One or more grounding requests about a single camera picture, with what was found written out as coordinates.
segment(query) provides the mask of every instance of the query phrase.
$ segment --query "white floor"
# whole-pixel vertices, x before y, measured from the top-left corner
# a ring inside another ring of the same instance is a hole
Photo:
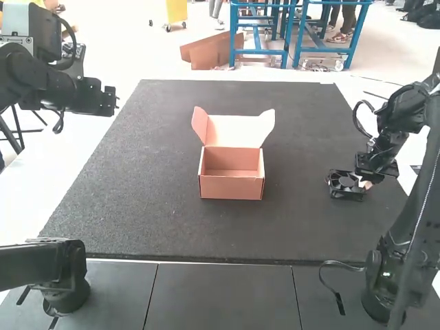
[[[87,44],[86,75],[116,86],[120,105],[141,78],[188,78],[337,83],[351,106],[365,98],[378,107],[383,101],[362,91],[387,97],[397,86],[360,77],[401,84],[424,79],[432,71],[440,40],[440,31],[423,30],[400,21],[401,13],[377,2],[368,11],[348,72],[279,70],[260,65],[246,65],[234,71],[191,71],[190,65],[180,59],[179,46],[216,33],[209,27],[207,4],[189,3],[188,29],[177,25],[175,31],[166,33],[160,24],[148,26],[149,19],[160,22],[154,8],[160,2],[132,0],[128,2],[130,6],[123,6],[116,0],[64,1],[68,16],[80,27],[78,41]],[[318,18],[320,10],[320,5],[315,5],[309,13]],[[228,13],[228,4],[224,4],[222,18],[227,24]],[[22,129],[42,126],[32,114],[21,111],[19,116]],[[52,127],[55,115],[42,116]],[[373,133],[372,115],[361,111],[360,118]],[[65,130],[60,135],[49,129],[25,135],[26,149],[0,175],[0,245],[20,243],[39,234],[114,119],[67,114]],[[14,127],[10,115],[5,115],[5,120]],[[399,154],[400,182],[407,193],[416,178],[409,165],[421,163],[426,132],[411,137]],[[8,143],[0,142],[0,148],[10,163],[15,155]]]

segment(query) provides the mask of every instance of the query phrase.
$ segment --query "black bag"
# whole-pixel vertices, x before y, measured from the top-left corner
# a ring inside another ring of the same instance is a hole
[[[418,22],[422,17],[425,17],[426,15],[432,14],[437,9],[436,3],[430,3],[429,5],[424,5],[423,7],[419,9],[411,10],[408,14],[403,16],[401,19],[402,21],[408,21],[408,22]]]
[[[405,4],[403,8],[398,8],[396,11],[398,12],[410,12],[414,9],[419,9],[424,5],[425,0],[405,0]]]
[[[422,17],[417,25],[423,29],[440,30],[440,12],[433,12]]]

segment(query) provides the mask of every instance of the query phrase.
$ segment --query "black cable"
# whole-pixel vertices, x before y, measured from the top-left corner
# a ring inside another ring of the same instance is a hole
[[[58,122],[56,122],[55,126],[52,128],[52,132],[54,132],[55,134],[59,134],[63,131],[64,129],[64,109],[61,111],[57,111],[57,110],[53,110],[53,109],[48,109],[54,113],[56,113],[58,115],[58,117],[60,119],[58,119]]]
[[[392,84],[392,85],[396,85],[396,86],[400,86],[403,87],[403,85],[401,84],[397,84],[396,82],[391,82],[391,81],[385,81],[385,80],[380,80],[380,79],[374,79],[374,78],[369,78],[369,77],[363,77],[363,76],[353,76],[355,78],[362,78],[362,79],[367,79],[367,80],[374,80],[374,81],[379,81],[381,83],[386,83],[386,84]]]
[[[63,108],[63,109],[61,109],[59,111],[58,109],[48,108],[43,103],[40,104],[40,108],[42,108],[44,110],[50,110],[50,111],[52,111],[53,113],[55,113],[59,117],[58,122],[56,122],[56,124],[52,128],[52,132],[54,132],[55,134],[61,133],[61,131],[64,129],[64,112],[65,112],[65,108]]]
[[[388,98],[386,98],[386,97],[384,97],[384,96],[380,96],[380,95],[377,95],[377,94],[374,94],[374,93],[371,93],[370,91],[363,91],[365,94],[368,94],[368,95],[371,95],[371,96],[375,96],[376,98],[381,98],[382,100],[387,100],[388,101]]]
[[[359,109],[360,105],[366,105],[371,110],[372,113],[374,113],[375,109],[374,109],[373,105],[371,105],[371,103],[367,100],[359,101],[358,103],[356,103],[355,107],[353,108],[353,123],[355,125],[355,128],[360,133],[365,135],[368,139],[371,139],[373,136],[370,133],[368,133],[367,131],[365,131],[364,127],[362,126],[362,124],[358,120],[358,109]]]
[[[25,148],[25,141],[23,139],[23,134],[21,132],[20,121],[19,121],[19,117],[17,115],[17,109],[15,109],[14,104],[11,105],[11,109],[12,109],[12,114],[14,115],[16,132],[19,134],[20,145],[21,145],[21,148],[24,149]]]
[[[342,297],[339,292],[337,292],[334,288],[332,288],[330,285],[327,284],[327,282],[324,280],[321,274],[321,270],[324,266],[338,266],[341,267],[344,270],[349,270],[350,272],[363,272],[366,268],[365,267],[354,267],[347,265],[346,263],[343,263],[341,261],[336,260],[327,260],[324,261],[321,266],[319,266],[318,275],[319,275],[319,281],[335,296],[336,303],[338,304],[339,312],[341,315],[345,315],[344,305],[342,303]]]
[[[76,48],[78,46],[78,44],[76,42],[75,31],[74,31],[74,29],[72,29],[70,24],[68,24],[68,22],[66,22],[66,20],[62,19],[57,14],[53,14],[53,15],[56,17],[56,19],[58,19],[60,21],[61,24],[63,24],[65,26],[67,32],[69,33],[69,35],[71,37],[72,43],[74,44],[74,48],[72,50],[72,55],[71,55],[71,58],[69,58],[69,60],[61,61],[60,63],[53,64],[53,65],[49,64],[49,66],[51,66],[51,67],[53,67],[54,69],[57,69],[57,70],[67,70],[75,62]]]

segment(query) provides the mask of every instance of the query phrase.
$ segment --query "black computer fan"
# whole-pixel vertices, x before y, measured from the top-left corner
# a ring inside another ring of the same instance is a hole
[[[326,182],[330,187],[331,198],[362,201],[366,189],[359,187],[360,178],[347,170],[330,170]]]

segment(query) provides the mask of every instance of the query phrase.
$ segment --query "open cardboard box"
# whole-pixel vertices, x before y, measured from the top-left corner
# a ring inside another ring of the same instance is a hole
[[[261,145],[275,126],[275,110],[259,116],[208,115],[195,107],[192,129],[201,148],[201,198],[262,199],[265,182]]]
[[[192,70],[211,70],[229,63],[229,31],[180,46],[181,59],[191,63]],[[243,49],[244,34],[235,35],[234,47]]]

